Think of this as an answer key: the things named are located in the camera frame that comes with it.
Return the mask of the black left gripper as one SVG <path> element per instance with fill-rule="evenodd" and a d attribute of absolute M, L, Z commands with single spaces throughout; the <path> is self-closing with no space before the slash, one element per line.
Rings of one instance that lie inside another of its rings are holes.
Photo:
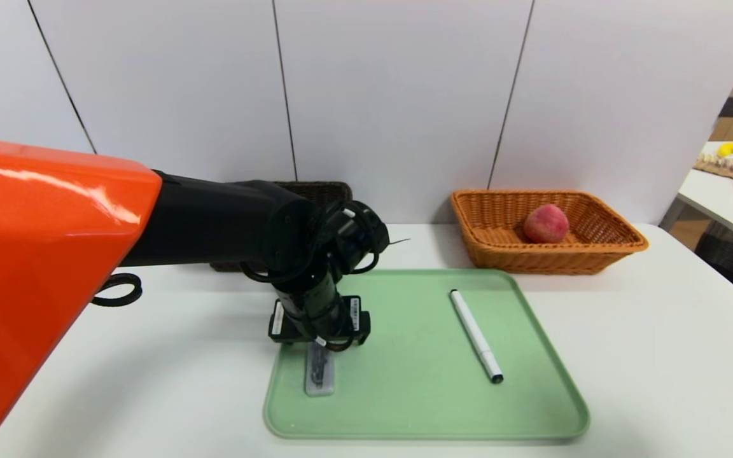
<path fill-rule="evenodd" d="M 283 345 L 358 343 L 370 335 L 370 315 L 360 296 L 342 296 L 329 273 L 311 273 L 277 284 L 268 336 Z"/>

